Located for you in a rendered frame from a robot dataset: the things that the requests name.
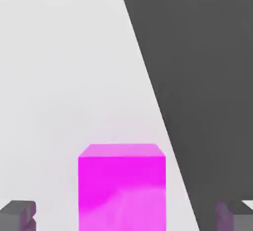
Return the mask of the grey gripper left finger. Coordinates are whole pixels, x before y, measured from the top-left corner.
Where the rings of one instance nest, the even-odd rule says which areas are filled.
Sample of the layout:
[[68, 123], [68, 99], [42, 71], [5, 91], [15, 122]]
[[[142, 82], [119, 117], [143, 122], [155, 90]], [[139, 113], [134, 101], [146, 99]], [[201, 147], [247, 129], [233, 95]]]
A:
[[12, 200], [0, 210], [0, 231], [36, 231], [36, 203]]

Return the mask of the small magenta cube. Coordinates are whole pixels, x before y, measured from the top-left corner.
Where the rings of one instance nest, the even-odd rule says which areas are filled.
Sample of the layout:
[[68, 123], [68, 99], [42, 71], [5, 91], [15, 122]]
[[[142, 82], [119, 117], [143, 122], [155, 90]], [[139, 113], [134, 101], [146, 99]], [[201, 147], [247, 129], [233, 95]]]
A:
[[166, 231], [166, 157], [156, 144], [91, 144], [78, 158], [79, 231]]

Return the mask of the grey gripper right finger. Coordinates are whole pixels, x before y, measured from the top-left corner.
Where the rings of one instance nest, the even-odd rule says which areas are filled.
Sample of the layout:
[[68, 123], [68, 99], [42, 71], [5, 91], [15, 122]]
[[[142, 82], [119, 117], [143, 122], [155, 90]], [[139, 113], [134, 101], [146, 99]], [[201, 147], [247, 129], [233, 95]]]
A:
[[242, 201], [218, 202], [216, 231], [253, 231], [253, 210]]

